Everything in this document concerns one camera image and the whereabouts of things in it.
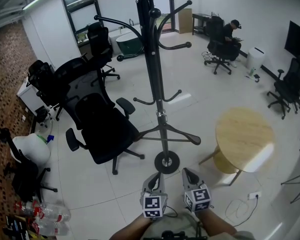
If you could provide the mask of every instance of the plastic bottle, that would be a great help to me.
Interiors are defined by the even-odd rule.
[[[53,222],[67,222],[71,218],[70,211],[62,205],[42,202],[39,211],[40,219],[46,218]]]
[[[29,217],[35,216],[35,211],[32,202],[15,202],[14,209],[19,210],[23,215]]]
[[[52,222],[67,222],[71,218],[70,211],[66,207],[47,202],[25,203],[20,201],[15,203],[15,208],[26,216],[48,219]]]
[[[250,77],[252,77],[253,76],[253,74],[254,74],[254,72],[255,72],[255,68],[253,67],[253,68],[251,68],[251,70],[250,70],[250,72],[249,72],[249,76]]]
[[[36,218],[31,226],[34,231],[41,236],[66,236],[69,229],[64,222],[53,222],[48,219]]]

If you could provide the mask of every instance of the monitor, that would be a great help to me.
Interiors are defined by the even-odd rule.
[[[285,47],[295,57],[300,55],[300,26],[290,21]]]

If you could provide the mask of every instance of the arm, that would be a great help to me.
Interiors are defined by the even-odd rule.
[[[196,213],[196,216],[210,237],[221,233],[228,233],[231,236],[237,233],[237,230],[232,225],[225,222],[210,209],[199,211]]]
[[[141,214],[128,226],[111,236],[110,240],[140,240],[151,223],[152,220],[150,218],[145,218]]]

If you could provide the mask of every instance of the white tile floor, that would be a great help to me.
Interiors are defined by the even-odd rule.
[[[204,66],[201,56],[207,50],[205,38],[177,33],[167,33],[161,37],[161,42],[167,46],[185,41],[192,42],[192,47],[160,50],[165,97],[169,98],[182,89],[178,102],[164,104],[169,124],[198,135],[202,140],[199,146],[183,142],[169,143],[170,150],[180,157],[179,170],[189,167],[205,175],[214,212],[232,225],[244,221],[255,207],[256,200],[247,201],[248,194],[262,191],[253,215],[237,229],[252,232],[258,240],[284,239],[300,216],[300,201],[289,204],[300,190],[300,185],[280,185],[300,174],[300,112],[294,114],[291,110],[285,120],[281,120],[279,107],[267,108],[271,101],[266,92],[273,89],[274,81],[262,70],[258,72],[261,77],[259,83],[245,77],[245,68],[240,62],[238,68],[233,68],[232,75],[228,75],[222,67],[217,75],[212,74],[213,66]],[[133,103],[136,111],[130,121],[139,131],[156,126],[156,106],[133,102],[133,97],[145,101],[151,101],[152,98],[144,57],[124,62],[114,58],[111,65],[121,79],[107,78],[109,97],[113,101],[124,97]],[[257,173],[242,173],[232,186],[225,186],[224,183],[230,180],[229,175],[220,173],[211,160],[202,166],[198,165],[198,161],[213,152],[216,146],[215,125],[218,117],[235,106],[254,109],[268,120],[275,132],[276,151],[269,167]],[[134,143],[130,149],[145,154],[145,160],[121,155],[118,175],[115,176],[112,175],[111,162],[98,165],[88,151],[70,151],[65,136],[70,127],[82,140],[65,111],[61,113],[59,122],[53,122],[52,134],[55,139],[49,144],[51,157],[48,163],[51,172],[47,173],[44,181],[58,188],[58,193],[44,190],[43,198],[51,203],[64,202],[71,209],[71,231],[68,236],[58,239],[107,240],[141,213],[139,198],[142,183],[156,172],[154,159],[162,150],[161,143],[150,140]],[[180,171],[165,176],[168,205],[175,209],[184,206]]]

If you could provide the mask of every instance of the black cap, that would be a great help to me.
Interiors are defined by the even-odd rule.
[[[237,28],[240,27],[240,22],[237,21],[236,19],[232,20],[231,23],[233,23]]]

